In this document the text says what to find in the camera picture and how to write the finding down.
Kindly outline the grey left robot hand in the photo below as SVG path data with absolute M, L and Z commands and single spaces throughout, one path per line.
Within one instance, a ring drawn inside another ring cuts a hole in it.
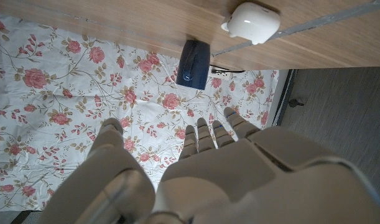
M 59 186 L 41 223 L 380 223 L 380 196 L 351 162 L 231 108 L 185 130 L 177 162 L 154 187 L 124 148 L 117 119 L 103 122 L 86 160 Z

